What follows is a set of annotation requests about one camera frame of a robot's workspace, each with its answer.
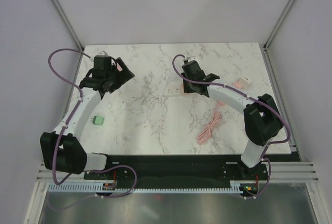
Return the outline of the right aluminium frame post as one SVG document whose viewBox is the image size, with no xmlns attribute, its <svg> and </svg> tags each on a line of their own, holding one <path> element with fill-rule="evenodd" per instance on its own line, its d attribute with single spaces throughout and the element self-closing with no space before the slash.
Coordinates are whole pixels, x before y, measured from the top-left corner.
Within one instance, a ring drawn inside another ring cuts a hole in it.
<svg viewBox="0 0 332 224">
<path fill-rule="evenodd" d="M 280 27 L 282 26 L 282 24 L 285 22 L 287 16 L 290 14 L 294 4 L 295 4 L 296 0 L 288 0 L 286 5 L 284 6 L 280 16 L 278 17 L 274 27 L 272 28 L 272 31 L 270 32 L 267 40 L 265 41 L 265 43 L 261 46 L 263 48 L 264 52 L 267 52 L 267 50 L 269 49 L 269 47 L 271 46 L 273 40 L 275 39 Z"/>
</svg>

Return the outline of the left aluminium frame post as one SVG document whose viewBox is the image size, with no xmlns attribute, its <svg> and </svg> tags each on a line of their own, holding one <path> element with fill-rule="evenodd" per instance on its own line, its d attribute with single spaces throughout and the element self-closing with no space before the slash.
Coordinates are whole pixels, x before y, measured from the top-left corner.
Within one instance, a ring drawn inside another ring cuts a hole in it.
<svg viewBox="0 0 332 224">
<path fill-rule="evenodd" d="M 76 34 L 67 14 L 65 13 L 61 3 L 59 0 L 50 0 L 52 6 L 54 7 L 55 11 L 57 12 L 58 16 L 61 19 L 64 27 L 66 28 L 71 40 L 75 43 L 76 47 L 79 50 L 84 50 L 82 42 L 79 40 L 78 35 Z"/>
</svg>

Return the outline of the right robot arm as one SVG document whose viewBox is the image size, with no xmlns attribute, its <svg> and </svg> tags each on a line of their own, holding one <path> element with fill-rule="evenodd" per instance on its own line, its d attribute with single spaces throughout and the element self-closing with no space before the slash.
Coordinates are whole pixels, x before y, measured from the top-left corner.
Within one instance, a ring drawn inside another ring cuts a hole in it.
<svg viewBox="0 0 332 224">
<path fill-rule="evenodd" d="M 262 160 L 271 141 L 284 127 L 276 103 L 269 94 L 252 97 L 240 89 L 222 83 L 215 74 L 205 74 L 197 61 L 182 65 L 186 93 L 197 93 L 224 102 L 244 117 L 247 144 L 238 165 L 238 174 L 250 179 L 256 174 L 256 165 Z"/>
</svg>

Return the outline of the white triangular power strip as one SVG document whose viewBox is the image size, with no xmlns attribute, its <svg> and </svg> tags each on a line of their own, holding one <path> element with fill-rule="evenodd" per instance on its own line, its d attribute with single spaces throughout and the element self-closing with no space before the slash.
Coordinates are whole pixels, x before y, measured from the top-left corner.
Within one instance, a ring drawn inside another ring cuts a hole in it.
<svg viewBox="0 0 332 224">
<path fill-rule="evenodd" d="M 184 94 L 183 84 L 169 84 L 164 91 L 165 97 L 177 97 Z"/>
</svg>

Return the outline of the green charger plug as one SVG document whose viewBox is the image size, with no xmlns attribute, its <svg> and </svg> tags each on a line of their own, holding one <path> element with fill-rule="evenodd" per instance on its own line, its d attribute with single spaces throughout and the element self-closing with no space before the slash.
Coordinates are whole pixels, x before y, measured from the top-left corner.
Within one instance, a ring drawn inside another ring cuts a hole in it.
<svg viewBox="0 0 332 224">
<path fill-rule="evenodd" d="M 104 124 L 105 118 L 103 116 L 96 115 L 92 118 L 92 123 L 94 125 L 102 126 Z"/>
</svg>

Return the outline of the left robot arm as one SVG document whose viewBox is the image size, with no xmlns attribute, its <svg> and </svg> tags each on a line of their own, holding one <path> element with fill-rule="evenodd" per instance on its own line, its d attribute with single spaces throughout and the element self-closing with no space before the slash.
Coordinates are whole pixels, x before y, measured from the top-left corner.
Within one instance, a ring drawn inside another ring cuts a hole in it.
<svg viewBox="0 0 332 224">
<path fill-rule="evenodd" d="M 132 78 L 134 74 L 121 58 L 114 59 L 107 55 L 94 57 L 93 68 L 78 86 L 79 95 L 74 106 L 52 132 L 45 132 L 40 137 L 47 169 L 70 174 L 95 170 L 102 179 L 112 177 L 114 167 L 106 162 L 106 155 L 85 152 L 80 139 L 92 112 L 103 97 L 113 93 Z"/>
</svg>

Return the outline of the white wall charger plug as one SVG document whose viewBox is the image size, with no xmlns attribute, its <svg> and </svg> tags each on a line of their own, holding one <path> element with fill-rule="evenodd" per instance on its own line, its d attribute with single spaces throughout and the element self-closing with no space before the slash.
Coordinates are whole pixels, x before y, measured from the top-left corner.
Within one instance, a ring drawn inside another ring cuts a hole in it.
<svg viewBox="0 0 332 224">
<path fill-rule="evenodd" d="M 241 86 L 241 88 L 248 89 L 252 84 L 252 80 L 249 77 L 241 77 L 238 80 L 238 83 Z"/>
</svg>

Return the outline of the pink power strip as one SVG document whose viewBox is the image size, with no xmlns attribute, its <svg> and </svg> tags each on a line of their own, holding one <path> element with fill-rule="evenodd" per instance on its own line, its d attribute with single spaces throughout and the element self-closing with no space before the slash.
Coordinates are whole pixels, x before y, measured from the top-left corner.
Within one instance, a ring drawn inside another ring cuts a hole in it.
<svg viewBox="0 0 332 224">
<path fill-rule="evenodd" d="M 237 80 L 236 82 L 233 83 L 233 86 L 236 87 L 236 88 L 238 88 L 238 89 L 243 89 L 243 88 L 241 88 L 241 86 L 239 85 L 238 80 Z M 217 101 L 217 105 L 223 107 L 223 106 L 225 106 L 226 104 L 225 104 L 224 102 Z"/>
</svg>

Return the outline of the aluminium frame post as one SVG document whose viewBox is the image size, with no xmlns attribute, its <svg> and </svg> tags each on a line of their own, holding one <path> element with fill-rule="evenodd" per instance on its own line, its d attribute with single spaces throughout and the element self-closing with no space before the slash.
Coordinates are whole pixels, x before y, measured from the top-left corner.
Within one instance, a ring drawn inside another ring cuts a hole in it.
<svg viewBox="0 0 332 224">
<path fill-rule="evenodd" d="M 66 28 L 71 40 L 75 43 L 76 47 L 79 50 L 84 50 L 82 42 L 79 40 L 78 35 L 76 34 L 67 14 L 65 13 L 61 3 L 59 0 L 50 0 L 52 6 L 54 7 L 55 11 L 57 12 L 58 16 L 61 19 L 64 27 Z"/>
<path fill-rule="evenodd" d="M 261 46 L 263 48 L 264 52 L 267 52 L 267 50 L 269 49 L 269 47 L 271 46 L 273 40 L 275 39 L 280 27 L 282 26 L 282 24 L 285 22 L 287 16 L 290 14 L 294 4 L 295 4 L 296 0 L 288 0 L 286 5 L 284 6 L 280 16 L 278 17 L 274 27 L 272 28 L 272 31 L 270 32 L 267 40 L 265 41 L 265 43 Z"/>
</svg>

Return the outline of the peach cube socket adapter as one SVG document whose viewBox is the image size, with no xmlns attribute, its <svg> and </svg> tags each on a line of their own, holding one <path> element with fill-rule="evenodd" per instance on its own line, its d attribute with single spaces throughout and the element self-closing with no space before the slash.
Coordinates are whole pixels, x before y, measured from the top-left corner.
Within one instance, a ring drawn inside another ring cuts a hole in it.
<svg viewBox="0 0 332 224">
<path fill-rule="evenodd" d="M 181 84 L 181 94 L 182 95 L 188 95 L 188 93 L 186 92 L 186 87 L 183 83 Z"/>
</svg>

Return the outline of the pink cube socket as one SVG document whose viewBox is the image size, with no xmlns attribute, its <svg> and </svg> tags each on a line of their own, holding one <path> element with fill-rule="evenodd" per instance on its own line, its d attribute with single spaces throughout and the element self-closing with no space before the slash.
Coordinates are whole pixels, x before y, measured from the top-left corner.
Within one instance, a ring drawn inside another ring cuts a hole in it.
<svg viewBox="0 0 332 224">
<path fill-rule="evenodd" d="M 118 71 L 122 71 L 122 67 L 120 66 L 120 64 L 119 63 L 117 63 L 117 69 L 118 69 Z"/>
</svg>

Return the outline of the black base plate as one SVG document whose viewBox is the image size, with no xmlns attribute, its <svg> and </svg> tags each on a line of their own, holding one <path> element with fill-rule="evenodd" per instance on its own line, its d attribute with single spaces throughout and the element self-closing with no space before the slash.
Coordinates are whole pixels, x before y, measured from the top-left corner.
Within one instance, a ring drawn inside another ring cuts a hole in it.
<svg viewBox="0 0 332 224">
<path fill-rule="evenodd" d="M 233 181 L 262 182 L 268 178 L 265 164 L 249 169 L 239 155 L 111 155 L 104 173 L 86 173 L 84 179 L 112 180 L 121 186 L 207 187 L 229 186 Z"/>
</svg>

